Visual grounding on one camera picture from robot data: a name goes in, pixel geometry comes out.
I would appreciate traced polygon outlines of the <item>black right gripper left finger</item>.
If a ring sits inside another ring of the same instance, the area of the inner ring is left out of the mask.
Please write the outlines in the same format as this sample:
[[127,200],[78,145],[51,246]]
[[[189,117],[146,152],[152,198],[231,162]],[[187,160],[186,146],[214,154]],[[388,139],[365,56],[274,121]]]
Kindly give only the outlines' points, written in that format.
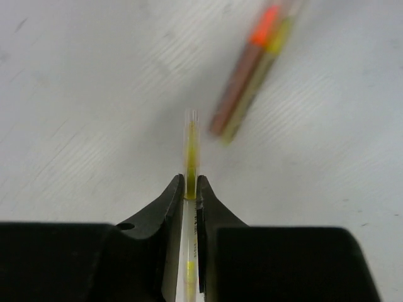
[[123,222],[1,223],[2,301],[174,301],[184,177]]

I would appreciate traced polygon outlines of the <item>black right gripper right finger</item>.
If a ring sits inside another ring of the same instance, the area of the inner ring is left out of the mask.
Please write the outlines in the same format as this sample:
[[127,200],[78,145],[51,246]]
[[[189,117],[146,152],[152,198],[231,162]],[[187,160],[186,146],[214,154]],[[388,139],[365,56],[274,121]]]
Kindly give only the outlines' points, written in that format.
[[361,247],[334,226],[249,226],[197,183],[199,290],[205,301],[379,301]]

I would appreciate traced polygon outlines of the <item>yellow gel pen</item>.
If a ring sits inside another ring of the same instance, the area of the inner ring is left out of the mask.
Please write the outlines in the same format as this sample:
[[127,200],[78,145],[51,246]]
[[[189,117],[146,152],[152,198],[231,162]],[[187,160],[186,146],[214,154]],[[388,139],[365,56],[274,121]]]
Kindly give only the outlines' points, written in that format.
[[182,281],[183,300],[196,301],[198,281],[198,247],[196,194],[199,175],[199,114],[195,109],[186,111],[183,138],[183,220],[182,220]]

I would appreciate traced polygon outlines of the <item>orange highlighter pen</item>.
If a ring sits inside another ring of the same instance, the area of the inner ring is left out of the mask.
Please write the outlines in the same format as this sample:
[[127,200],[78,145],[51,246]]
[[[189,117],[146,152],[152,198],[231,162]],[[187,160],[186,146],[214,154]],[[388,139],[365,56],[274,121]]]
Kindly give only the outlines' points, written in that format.
[[212,135],[219,136],[222,134],[239,103],[246,84],[263,56],[268,39],[280,21],[284,6],[285,1],[270,1],[253,26],[212,116],[208,128]]

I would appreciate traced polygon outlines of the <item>yellow highlighter pen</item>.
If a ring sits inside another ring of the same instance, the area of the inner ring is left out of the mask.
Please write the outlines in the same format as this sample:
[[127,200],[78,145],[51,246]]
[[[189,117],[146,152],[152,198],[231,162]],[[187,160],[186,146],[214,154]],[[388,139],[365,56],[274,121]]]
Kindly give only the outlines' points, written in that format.
[[250,105],[253,103],[254,98],[260,90],[269,70],[281,54],[289,36],[293,30],[293,26],[298,19],[298,15],[303,10],[305,1],[285,1],[285,6],[279,23],[277,24],[274,32],[268,39],[263,56],[255,68],[249,82],[241,94],[239,103],[229,118],[223,132],[218,137],[225,143],[229,144],[233,141],[237,131],[245,118]]

